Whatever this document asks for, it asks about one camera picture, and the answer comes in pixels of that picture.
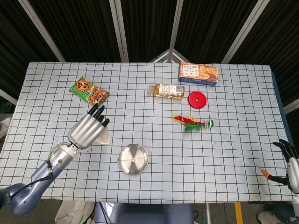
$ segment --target yellow floor marking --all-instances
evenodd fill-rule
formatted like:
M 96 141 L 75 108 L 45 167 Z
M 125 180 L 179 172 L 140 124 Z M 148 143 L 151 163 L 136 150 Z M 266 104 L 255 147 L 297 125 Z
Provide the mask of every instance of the yellow floor marking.
M 242 210 L 241 210 L 240 202 L 235 203 L 235 217 L 237 219 L 237 224 L 243 224 Z

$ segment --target robotic hand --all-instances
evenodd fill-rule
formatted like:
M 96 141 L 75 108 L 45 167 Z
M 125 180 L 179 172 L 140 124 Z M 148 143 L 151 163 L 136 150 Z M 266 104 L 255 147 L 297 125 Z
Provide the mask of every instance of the robotic hand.
M 46 162 L 31 176 L 30 184 L 17 183 L 0 189 L 0 209 L 9 205 L 15 215 L 24 216 L 36 207 L 45 190 L 75 158 L 77 150 L 88 148 L 108 125 L 109 119 L 104 120 L 101 115 L 105 107 L 96 112 L 97 108 L 95 104 L 69 131 L 68 143 L 58 144 L 51 150 Z
M 296 195 L 296 198 L 292 200 L 292 203 L 295 216 L 299 217 L 299 150 L 282 139 L 279 139 L 279 142 L 273 142 L 273 144 L 281 149 L 286 160 L 288 172 L 285 178 L 272 176 L 268 174 L 266 170 L 262 170 L 262 173 L 268 180 L 287 185 Z

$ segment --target plastic bottle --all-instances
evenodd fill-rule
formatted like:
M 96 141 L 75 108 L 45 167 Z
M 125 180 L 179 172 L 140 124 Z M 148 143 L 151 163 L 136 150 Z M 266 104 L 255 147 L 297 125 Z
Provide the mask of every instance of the plastic bottle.
M 182 99 L 185 93 L 185 87 L 182 85 L 172 84 L 156 84 L 149 86 L 149 94 L 154 94 L 155 97 L 165 97 L 173 99 Z

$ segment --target toy shuttlecock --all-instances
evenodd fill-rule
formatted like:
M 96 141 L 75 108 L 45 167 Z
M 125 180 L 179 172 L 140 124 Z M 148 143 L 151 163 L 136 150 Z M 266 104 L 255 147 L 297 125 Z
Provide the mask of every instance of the toy shuttlecock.
M 183 117 L 181 115 L 173 115 L 172 117 L 175 121 L 185 125 L 185 132 L 191 132 L 192 130 L 201 131 L 203 128 L 210 129 L 214 127 L 214 122 L 211 119 L 206 120 L 205 122 L 198 122 L 196 118 L 190 116 Z

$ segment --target green snack bag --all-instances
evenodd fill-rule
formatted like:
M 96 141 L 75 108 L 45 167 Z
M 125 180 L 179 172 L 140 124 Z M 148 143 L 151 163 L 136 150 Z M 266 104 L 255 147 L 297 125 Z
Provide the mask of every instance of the green snack bag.
M 90 104 L 101 104 L 109 96 L 109 92 L 103 90 L 81 77 L 71 88 L 70 92 L 74 92 L 82 99 Z

